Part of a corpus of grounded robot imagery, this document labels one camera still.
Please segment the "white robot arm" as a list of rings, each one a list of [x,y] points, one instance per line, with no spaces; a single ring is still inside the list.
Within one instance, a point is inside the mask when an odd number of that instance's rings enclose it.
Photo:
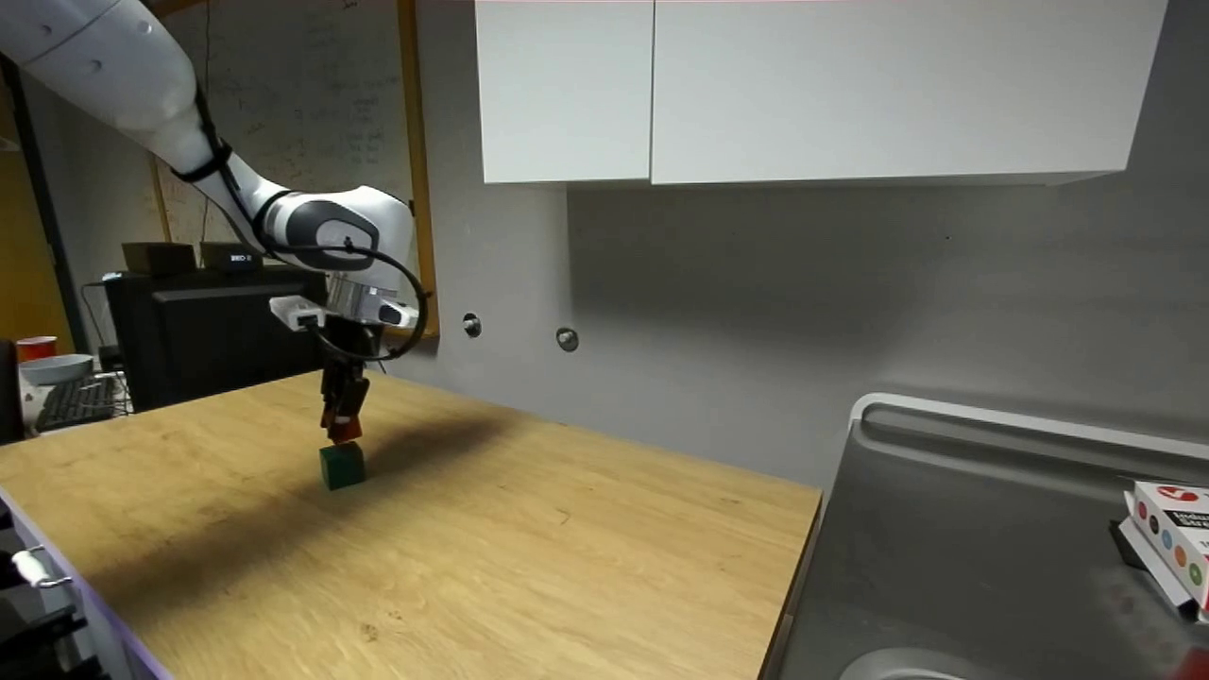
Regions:
[[[365,367],[419,339],[425,300],[404,252],[411,207],[374,186],[288,187],[215,127],[195,67],[144,0],[0,0],[0,52],[79,113],[108,125],[191,186],[263,256],[325,276],[325,298],[277,293],[272,315],[325,346],[319,428],[361,433]]]

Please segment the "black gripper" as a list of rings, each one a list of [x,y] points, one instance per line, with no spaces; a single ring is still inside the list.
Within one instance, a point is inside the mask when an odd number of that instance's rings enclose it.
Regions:
[[[352,433],[361,433],[361,400],[369,382],[361,376],[365,360],[374,353],[374,332],[356,320],[327,315],[325,328],[316,332],[319,351],[325,351],[325,376],[319,376],[319,428],[333,429],[336,424],[336,396],[333,392],[352,392]]]

